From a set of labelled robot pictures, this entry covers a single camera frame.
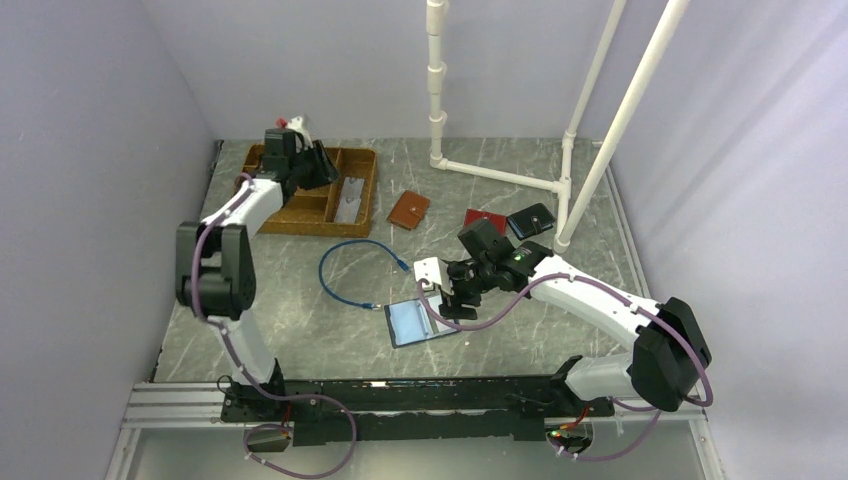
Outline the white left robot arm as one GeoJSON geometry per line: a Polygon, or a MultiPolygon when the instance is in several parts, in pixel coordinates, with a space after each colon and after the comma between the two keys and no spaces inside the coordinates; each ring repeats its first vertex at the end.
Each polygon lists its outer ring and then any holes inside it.
{"type": "Polygon", "coordinates": [[[293,119],[266,131],[257,168],[240,173],[223,206],[176,231],[176,300],[214,331],[236,390],[251,388],[248,407],[264,420],[279,417],[289,397],[252,311],[257,278],[251,240],[297,191],[322,188],[338,177],[323,144],[293,119]]]}

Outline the blue leather card holder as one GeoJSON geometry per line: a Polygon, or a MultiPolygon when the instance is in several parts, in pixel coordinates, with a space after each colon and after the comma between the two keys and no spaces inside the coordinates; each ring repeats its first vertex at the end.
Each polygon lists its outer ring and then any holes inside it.
{"type": "Polygon", "coordinates": [[[457,333],[430,318],[419,298],[383,307],[390,342],[393,348],[403,348],[457,333]]]}

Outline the white credit card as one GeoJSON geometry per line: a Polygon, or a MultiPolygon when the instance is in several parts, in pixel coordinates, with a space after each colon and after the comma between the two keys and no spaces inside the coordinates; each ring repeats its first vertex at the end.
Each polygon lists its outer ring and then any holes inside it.
{"type": "Polygon", "coordinates": [[[342,182],[340,199],[345,203],[357,202],[362,199],[365,179],[359,177],[345,177],[342,182]]]}
{"type": "Polygon", "coordinates": [[[360,197],[341,196],[338,201],[334,222],[338,224],[355,224],[358,219],[362,199],[360,197]]]}

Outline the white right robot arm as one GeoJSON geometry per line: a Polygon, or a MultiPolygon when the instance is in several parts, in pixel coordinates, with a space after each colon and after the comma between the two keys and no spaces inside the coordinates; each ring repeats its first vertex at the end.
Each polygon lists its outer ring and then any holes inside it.
{"type": "Polygon", "coordinates": [[[520,301],[535,300],[580,317],[624,347],[622,354],[573,356],[552,375],[551,401],[560,413],[574,415],[598,399],[639,398],[663,412],[714,403],[706,373],[712,355],[685,301],[627,293],[537,242],[514,245],[485,219],[464,227],[458,238],[467,259],[429,257],[413,266],[419,292],[441,296],[438,308],[425,308],[430,319],[478,331],[520,301]]]}

